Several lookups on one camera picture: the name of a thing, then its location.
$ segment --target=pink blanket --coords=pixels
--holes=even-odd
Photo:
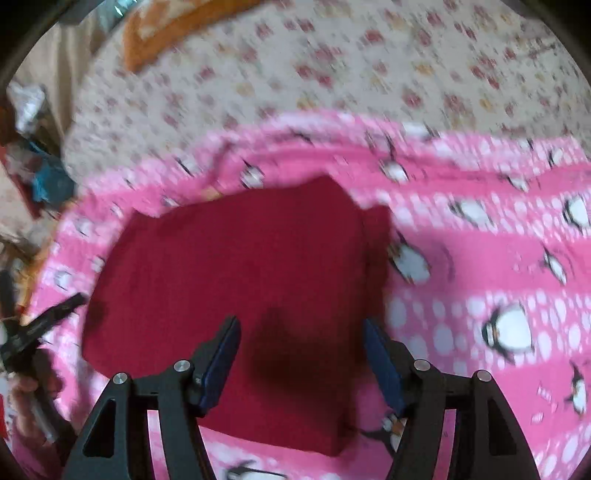
[[[188,151],[89,179],[60,224],[32,314],[75,291],[92,292],[134,209],[160,215],[217,194],[327,172],[360,205],[392,210],[385,293],[392,337],[442,371],[489,370],[542,478],[568,478],[591,439],[585,384],[591,167],[572,138],[510,141],[455,132],[432,138],[422,125],[331,112],[286,114],[257,128],[209,134]],[[81,310],[47,338],[66,380],[59,406],[76,427],[107,382],[80,358],[83,318]],[[402,425],[371,378],[359,385],[358,405],[352,427],[359,435],[338,458],[208,429],[202,435],[219,479],[235,480],[240,470],[233,468],[245,462],[290,479],[384,478]],[[150,425],[157,478],[166,478],[156,415]],[[436,479],[446,477],[452,432],[449,415]]]

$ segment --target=penguin print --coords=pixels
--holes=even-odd
[[[550,168],[560,165],[563,158],[564,158],[564,150],[562,150],[562,148],[556,148],[555,150],[550,150],[548,152],[548,163],[550,165]]]
[[[403,166],[400,163],[395,161],[386,161],[382,162],[380,168],[384,172],[384,175],[388,178],[388,180],[392,180],[396,183],[406,183],[408,182],[408,175],[406,170],[404,170]]]
[[[282,473],[266,472],[264,470],[255,470],[248,465],[254,463],[254,460],[245,460],[226,471],[226,480],[279,480],[287,479]]]
[[[564,203],[563,216],[566,223],[578,228],[581,233],[589,228],[589,213],[581,195],[577,195]]]
[[[522,150],[533,150],[534,141],[531,138],[522,138],[517,142]]]
[[[115,202],[111,203],[111,212],[117,218],[123,218],[123,210],[121,210],[121,207],[119,207],[119,205],[117,205]]]
[[[477,200],[458,200],[449,206],[450,210],[458,217],[467,220],[475,227],[492,225],[491,218],[485,208]]]
[[[53,282],[57,288],[68,291],[70,288],[70,283],[72,283],[72,274],[66,270],[58,270],[53,275]]]
[[[390,456],[394,458],[398,451],[406,422],[406,419],[399,420],[394,413],[388,413],[382,419],[382,427],[379,430],[371,432],[360,430],[360,432],[361,435],[368,439],[382,442]]]
[[[402,134],[406,139],[412,138],[423,142],[439,137],[439,133],[436,130],[429,128],[425,124],[416,122],[403,122]]]
[[[572,392],[564,401],[571,403],[575,413],[579,417],[582,417],[587,412],[587,388],[585,387],[585,379],[572,360],[570,361],[570,365],[573,367],[573,379],[570,383]]]
[[[423,254],[412,247],[401,236],[400,242],[388,248],[388,258],[392,266],[411,285],[420,285],[431,278],[431,267]]]
[[[103,270],[104,266],[105,266],[105,259],[102,257],[96,256],[92,259],[92,262],[90,264],[90,269],[95,273],[99,273],[101,270]]]
[[[162,197],[162,205],[165,207],[175,208],[179,206],[179,203],[170,197],[164,196]]]
[[[74,227],[82,236],[90,237],[92,235],[92,222],[86,217],[77,218],[74,221]]]
[[[262,181],[265,178],[263,172],[259,167],[250,165],[244,162],[246,168],[240,173],[240,181],[247,189],[260,189],[262,188]]]
[[[530,184],[526,179],[521,177],[506,177],[506,179],[509,180],[509,183],[511,183],[511,185],[513,185],[517,190],[524,193],[530,191]]]
[[[560,261],[558,261],[558,258],[552,255],[546,247],[544,247],[543,266],[549,268],[552,275],[555,276],[556,280],[562,285],[566,285],[566,272],[564,271],[564,267]]]
[[[178,163],[178,166],[190,177],[194,177],[195,174],[200,171],[199,165],[197,165],[195,159],[190,155],[177,155],[174,157],[174,161]]]
[[[482,325],[482,338],[512,364],[513,354],[534,351],[530,324],[521,303],[497,308]]]

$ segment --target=red towel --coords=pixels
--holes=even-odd
[[[337,455],[348,439],[361,321],[383,315],[389,211],[329,177],[137,213],[90,301],[83,356],[110,377],[155,374],[236,315],[242,343],[200,424]]]

